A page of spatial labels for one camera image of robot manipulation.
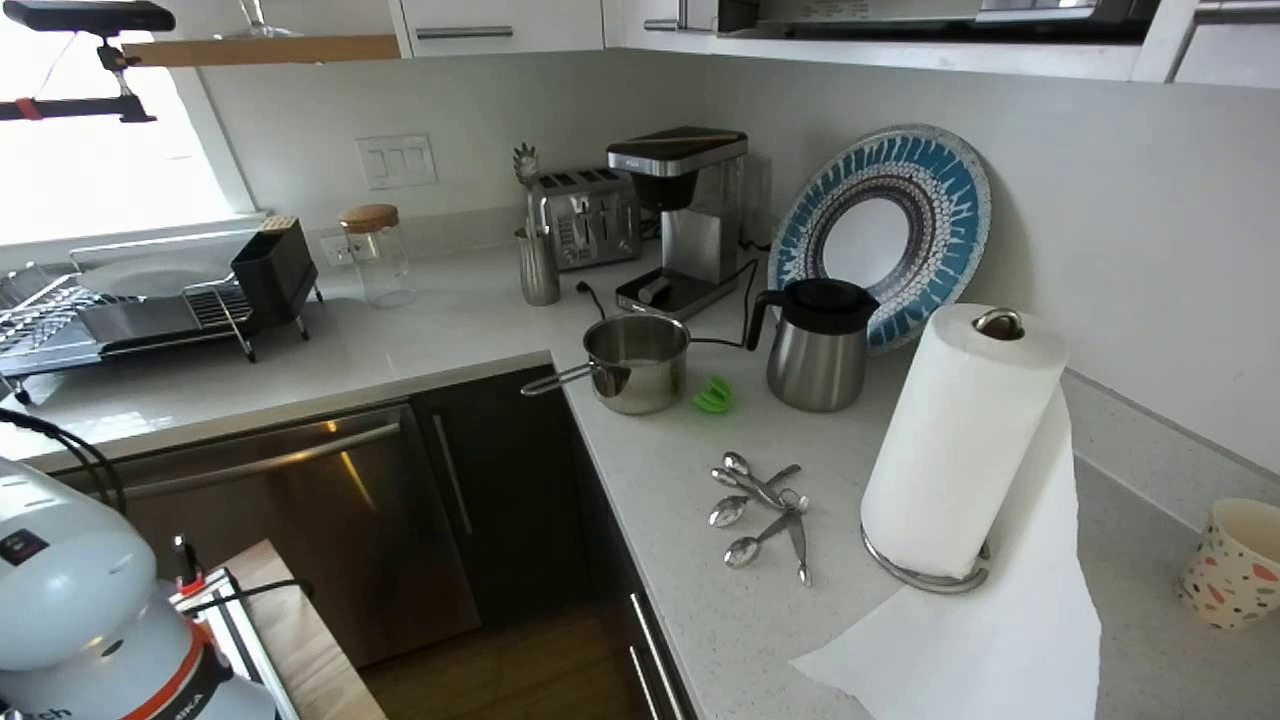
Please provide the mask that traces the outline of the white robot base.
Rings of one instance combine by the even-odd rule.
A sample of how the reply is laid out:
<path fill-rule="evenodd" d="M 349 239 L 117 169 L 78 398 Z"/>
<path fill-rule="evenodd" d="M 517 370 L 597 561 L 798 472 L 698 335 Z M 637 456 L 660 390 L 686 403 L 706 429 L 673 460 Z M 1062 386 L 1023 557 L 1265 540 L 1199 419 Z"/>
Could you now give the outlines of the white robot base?
<path fill-rule="evenodd" d="M 19 720 L 279 720 L 104 499 L 0 463 L 0 699 Z"/>

